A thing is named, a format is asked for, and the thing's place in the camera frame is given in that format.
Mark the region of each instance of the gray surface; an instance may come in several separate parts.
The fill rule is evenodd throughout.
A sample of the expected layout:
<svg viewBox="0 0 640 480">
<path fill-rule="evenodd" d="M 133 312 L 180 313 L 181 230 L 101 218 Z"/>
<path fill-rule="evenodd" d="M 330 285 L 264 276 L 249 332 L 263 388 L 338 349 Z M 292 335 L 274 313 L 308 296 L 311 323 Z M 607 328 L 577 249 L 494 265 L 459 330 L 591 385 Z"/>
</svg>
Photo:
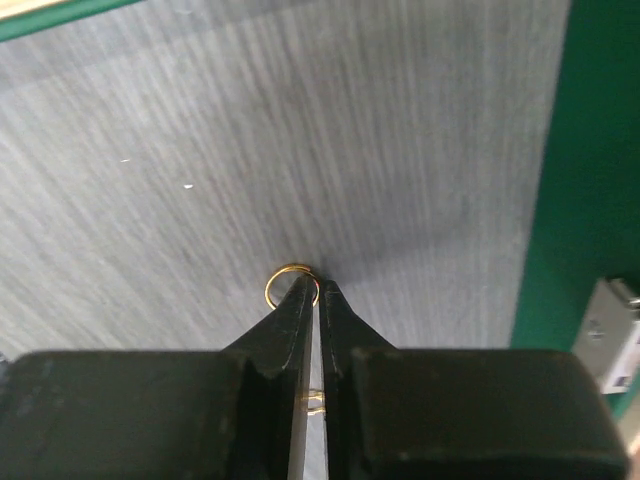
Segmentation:
<svg viewBox="0 0 640 480">
<path fill-rule="evenodd" d="M 150 1 L 0 45 L 0 351 L 219 348 L 291 261 L 399 346 L 505 345 L 567 3 Z"/>
</svg>

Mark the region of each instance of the green edge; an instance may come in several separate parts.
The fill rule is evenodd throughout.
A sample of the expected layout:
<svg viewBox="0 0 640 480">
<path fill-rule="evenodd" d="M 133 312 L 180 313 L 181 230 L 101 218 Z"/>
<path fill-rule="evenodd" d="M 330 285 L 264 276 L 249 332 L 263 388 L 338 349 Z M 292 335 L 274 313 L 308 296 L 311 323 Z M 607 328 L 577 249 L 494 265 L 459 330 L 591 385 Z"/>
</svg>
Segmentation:
<svg viewBox="0 0 640 480">
<path fill-rule="evenodd" d="M 639 274 L 640 2 L 575 0 L 512 347 L 570 350 L 596 280 Z"/>
<path fill-rule="evenodd" d="M 69 0 L 0 21 L 0 42 L 102 13 L 139 0 Z"/>
</svg>

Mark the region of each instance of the green panel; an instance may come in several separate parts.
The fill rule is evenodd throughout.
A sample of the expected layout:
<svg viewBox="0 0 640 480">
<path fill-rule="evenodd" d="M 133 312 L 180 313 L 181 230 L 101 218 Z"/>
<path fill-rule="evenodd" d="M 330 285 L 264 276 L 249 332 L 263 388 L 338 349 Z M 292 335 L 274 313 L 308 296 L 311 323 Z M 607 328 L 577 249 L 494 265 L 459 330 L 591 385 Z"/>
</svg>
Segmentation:
<svg viewBox="0 0 640 480">
<path fill-rule="evenodd" d="M 596 279 L 639 273 L 640 2 L 576 0 L 512 346 L 569 350 Z"/>
<path fill-rule="evenodd" d="M 122 7 L 138 0 L 69 0 L 0 21 L 0 42 Z"/>
</svg>

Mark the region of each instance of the gold ring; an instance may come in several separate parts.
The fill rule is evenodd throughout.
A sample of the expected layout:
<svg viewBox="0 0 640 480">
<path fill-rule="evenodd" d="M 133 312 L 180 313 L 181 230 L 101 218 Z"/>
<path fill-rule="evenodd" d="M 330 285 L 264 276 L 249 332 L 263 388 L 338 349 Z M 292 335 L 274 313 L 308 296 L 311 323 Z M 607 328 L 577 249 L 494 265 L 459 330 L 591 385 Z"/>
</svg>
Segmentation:
<svg viewBox="0 0 640 480">
<path fill-rule="evenodd" d="M 271 309 L 272 310 L 276 309 L 276 304 L 273 303 L 273 300 L 271 300 L 271 284 L 273 284 L 273 281 L 276 278 L 278 278 L 280 275 L 288 272 L 299 272 L 305 275 L 309 275 L 311 278 L 313 278 L 313 281 L 316 284 L 316 296 L 313 297 L 313 306 L 315 307 L 318 304 L 318 299 L 320 298 L 320 283 L 318 283 L 318 277 L 316 277 L 311 272 L 311 267 L 307 265 L 302 265 L 301 263 L 290 263 L 276 270 L 276 272 L 273 275 L 271 275 L 271 278 L 267 282 L 267 286 L 264 287 L 264 299 L 267 301 Z"/>
</svg>

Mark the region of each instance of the gray wood grain tabletop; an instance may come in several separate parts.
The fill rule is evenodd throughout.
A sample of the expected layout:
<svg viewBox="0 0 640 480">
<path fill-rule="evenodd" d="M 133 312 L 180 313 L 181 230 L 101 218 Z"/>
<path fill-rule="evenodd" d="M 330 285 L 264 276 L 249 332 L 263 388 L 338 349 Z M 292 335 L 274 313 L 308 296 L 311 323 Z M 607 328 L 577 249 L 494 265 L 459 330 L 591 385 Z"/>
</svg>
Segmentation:
<svg viewBox="0 0 640 480">
<path fill-rule="evenodd" d="M 1 44 L 0 351 L 218 349 L 292 261 L 397 346 L 505 346 L 567 9 L 153 0 Z"/>
</svg>

